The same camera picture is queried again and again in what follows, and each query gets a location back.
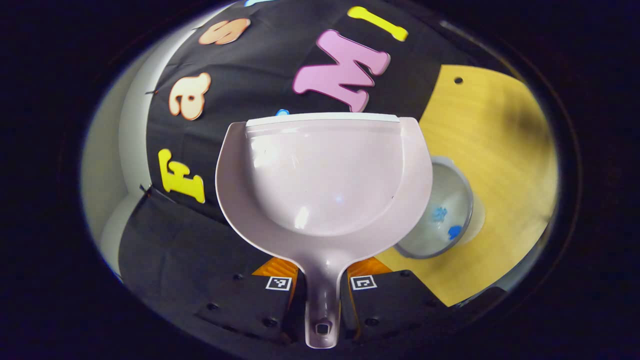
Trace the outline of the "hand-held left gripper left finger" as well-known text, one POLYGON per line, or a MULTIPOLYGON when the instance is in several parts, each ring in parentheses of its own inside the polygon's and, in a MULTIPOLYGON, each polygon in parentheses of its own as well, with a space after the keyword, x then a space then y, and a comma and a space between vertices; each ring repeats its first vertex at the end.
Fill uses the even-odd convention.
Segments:
POLYGON ((251 273, 224 276, 195 317, 242 337, 279 346, 295 343, 288 313, 299 272, 292 262, 272 257, 251 273))

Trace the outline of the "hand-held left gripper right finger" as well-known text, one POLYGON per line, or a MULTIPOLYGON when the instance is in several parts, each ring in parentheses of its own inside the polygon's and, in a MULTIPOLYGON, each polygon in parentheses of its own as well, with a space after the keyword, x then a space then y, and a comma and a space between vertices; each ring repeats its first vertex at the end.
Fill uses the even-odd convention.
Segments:
POLYGON ((340 288, 342 337, 377 342, 429 328, 450 310, 409 269, 372 257, 350 265, 340 288))

